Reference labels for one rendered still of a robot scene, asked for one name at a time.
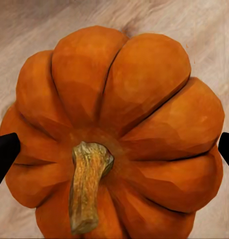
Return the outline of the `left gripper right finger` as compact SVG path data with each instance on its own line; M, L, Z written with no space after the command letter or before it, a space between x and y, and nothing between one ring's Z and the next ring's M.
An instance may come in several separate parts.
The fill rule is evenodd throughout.
M218 150L229 165L229 133L223 132L220 136Z

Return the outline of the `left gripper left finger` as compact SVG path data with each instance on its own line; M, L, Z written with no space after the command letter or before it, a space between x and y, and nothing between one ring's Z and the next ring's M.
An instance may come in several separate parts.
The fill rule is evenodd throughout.
M0 183L20 152L20 144L15 132L0 136Z

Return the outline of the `pumpkin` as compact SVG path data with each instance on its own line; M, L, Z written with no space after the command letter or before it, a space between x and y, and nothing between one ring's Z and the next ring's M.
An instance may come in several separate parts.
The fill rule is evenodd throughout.
M22 66L5 175L45 239L187 239L218 193L221 100L180 42L91 26Z

